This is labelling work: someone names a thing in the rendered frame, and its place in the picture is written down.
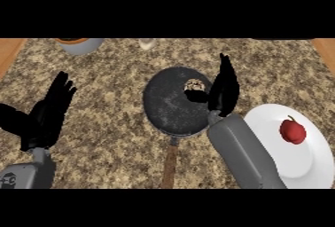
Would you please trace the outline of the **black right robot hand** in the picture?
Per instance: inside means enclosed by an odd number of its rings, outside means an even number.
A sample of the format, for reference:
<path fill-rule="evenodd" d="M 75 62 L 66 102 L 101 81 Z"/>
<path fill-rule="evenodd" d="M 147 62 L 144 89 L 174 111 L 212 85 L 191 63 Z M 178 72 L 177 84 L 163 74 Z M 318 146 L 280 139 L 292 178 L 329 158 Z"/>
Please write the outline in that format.
<path fill-rule="evenodd" d="M 239 83 L 228 56 L 219 54 L 219 59 L 219 73 L 215 76 L 209 92 L 200 90 L 184 90 L 184 95 L 190 102 L 206 103 L 208 110 L 218 111 L 218 116 L 225 117 L 231 114 L 236 107 Z"/>

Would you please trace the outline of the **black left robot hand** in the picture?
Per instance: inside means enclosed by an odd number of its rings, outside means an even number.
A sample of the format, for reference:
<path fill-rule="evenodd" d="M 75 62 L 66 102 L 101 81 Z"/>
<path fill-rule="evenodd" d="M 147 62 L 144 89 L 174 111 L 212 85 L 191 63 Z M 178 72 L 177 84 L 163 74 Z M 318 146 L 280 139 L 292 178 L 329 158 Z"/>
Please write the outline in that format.
<path fill-rule="evenodd" d="M 20 137 L 20 151 L 50 148 L 57 141 L 63 117 L 75 94 L 67 73 L 59 72 L 45 97 L 33 105 L 29 113 L 0 103 L 0 129 Z"/>

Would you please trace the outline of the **tan frosted cupcake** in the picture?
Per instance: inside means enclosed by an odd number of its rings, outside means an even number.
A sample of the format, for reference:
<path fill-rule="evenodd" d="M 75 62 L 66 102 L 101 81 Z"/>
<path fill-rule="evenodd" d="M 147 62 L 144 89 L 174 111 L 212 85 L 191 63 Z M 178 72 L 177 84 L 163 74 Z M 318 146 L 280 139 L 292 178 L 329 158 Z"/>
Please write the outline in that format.
<path fill-rule="evenodd" d="M 188 79 L 184 83 L 184 90 L 205 91 L 203 82 L 199 79 Z"/>

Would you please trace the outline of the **white round plate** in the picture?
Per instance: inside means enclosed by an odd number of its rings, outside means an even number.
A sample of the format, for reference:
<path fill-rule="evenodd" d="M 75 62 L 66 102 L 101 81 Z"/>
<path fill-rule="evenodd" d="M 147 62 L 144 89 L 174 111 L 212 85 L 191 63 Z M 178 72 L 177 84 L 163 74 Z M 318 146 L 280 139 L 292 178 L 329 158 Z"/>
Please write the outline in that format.
<path fill-rule="evenodd" d="M 289 117 L 305 128 L 299 145 L 287 143 L 280 135 L 280 125 Z M 273 158 L 286 187 L 329 189 L 335 178 L 333 155 L 329 142 L 307 117 L 287 106 L 262 104 L 247 111 L 245 121 Z"/>

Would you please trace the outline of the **red apple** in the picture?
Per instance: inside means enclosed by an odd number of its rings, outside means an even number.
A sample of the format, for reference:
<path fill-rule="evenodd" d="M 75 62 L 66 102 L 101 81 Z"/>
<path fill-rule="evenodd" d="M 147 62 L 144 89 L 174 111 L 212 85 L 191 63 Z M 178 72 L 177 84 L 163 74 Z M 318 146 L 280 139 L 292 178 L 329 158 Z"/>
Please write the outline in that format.
<path fill-rule="evenodd" d="M 283 140 L 293 145 L 299 145 L 305 140 L 305 128 L 304 126 L 295 121 L 292 116 L 283 120 L 278 132 L 281 135 Z"/>

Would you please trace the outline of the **small white cup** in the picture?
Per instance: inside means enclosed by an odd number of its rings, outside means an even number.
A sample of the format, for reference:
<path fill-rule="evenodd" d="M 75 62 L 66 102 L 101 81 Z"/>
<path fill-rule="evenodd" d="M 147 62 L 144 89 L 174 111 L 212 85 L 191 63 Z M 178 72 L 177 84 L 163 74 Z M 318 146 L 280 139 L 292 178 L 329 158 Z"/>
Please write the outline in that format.
<path fill-rule="evenodd" d="M 156 39 L 155 38 L 140 38 L 138 39 L 138 45 L 140 45 L 140 48 L 147 51 L 150 50 L 155 45 L 156 45 Z"/>

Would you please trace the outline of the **grey bowl with orange rim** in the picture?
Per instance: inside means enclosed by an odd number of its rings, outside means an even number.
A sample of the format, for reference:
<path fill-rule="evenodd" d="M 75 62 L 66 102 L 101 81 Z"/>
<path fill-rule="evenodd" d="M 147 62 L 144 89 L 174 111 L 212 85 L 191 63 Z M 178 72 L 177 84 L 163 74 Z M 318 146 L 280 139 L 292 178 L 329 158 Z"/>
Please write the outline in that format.
<path fill-rule="evenodd" d="M 103 38 L 56 38 L 54 41 L 63 50 L 72 55 L 84 55 L 93 52 L 101 45 Z"/>

